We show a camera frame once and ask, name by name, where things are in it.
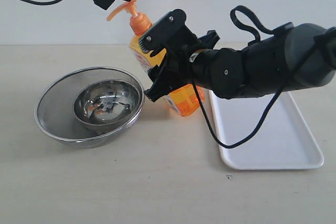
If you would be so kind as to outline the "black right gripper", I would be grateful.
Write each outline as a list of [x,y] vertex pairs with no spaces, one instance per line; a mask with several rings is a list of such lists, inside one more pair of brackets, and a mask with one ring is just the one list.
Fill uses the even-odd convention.
[[218,41],[219,35],[215,30],[209,30],[199,38],[190,30],[180,30],[162,48],[150,51],[150,57],[155,57],[163,49],[166,54],[159,66],[148,70],[152,85],[144,91],[145,96],[155,102],[172,91],[195,83],[196,71],[191,70],[190,56],[198,50],[213,49]]

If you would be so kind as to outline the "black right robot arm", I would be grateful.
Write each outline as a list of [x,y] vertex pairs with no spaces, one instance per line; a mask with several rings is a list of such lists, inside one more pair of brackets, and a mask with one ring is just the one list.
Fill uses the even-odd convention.
[[242,50],[213,49],[217,33],[196,37],[183,26],[172,33],[151,31],[152,51],[166,55],[148,75],[151,100],[189,84],[211,90],[221,99],[258,98],[277,91],[327,85],[335,76],[335,28],[316,24],[281,27],[276,35]]

